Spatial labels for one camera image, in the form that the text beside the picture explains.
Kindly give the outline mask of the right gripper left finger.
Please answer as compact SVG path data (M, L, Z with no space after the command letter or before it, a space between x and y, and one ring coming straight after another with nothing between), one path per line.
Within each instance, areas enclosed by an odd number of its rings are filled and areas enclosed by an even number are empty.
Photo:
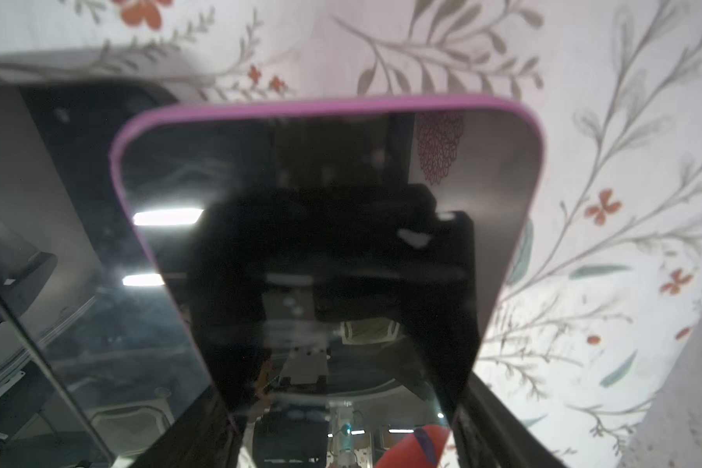
M242 434L209 386L132 468L226 468L238 465Z

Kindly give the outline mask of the black phone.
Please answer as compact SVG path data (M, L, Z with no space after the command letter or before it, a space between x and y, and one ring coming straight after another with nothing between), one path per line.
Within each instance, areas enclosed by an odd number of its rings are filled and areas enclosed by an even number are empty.
M132 467L210 386L108 152L156 85L0 87L0 467Z

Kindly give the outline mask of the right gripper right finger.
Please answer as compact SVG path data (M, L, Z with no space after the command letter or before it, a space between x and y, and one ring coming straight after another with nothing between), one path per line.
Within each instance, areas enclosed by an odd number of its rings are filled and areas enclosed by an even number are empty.
M470 374L450 424L465 468L563 468L475 374Z

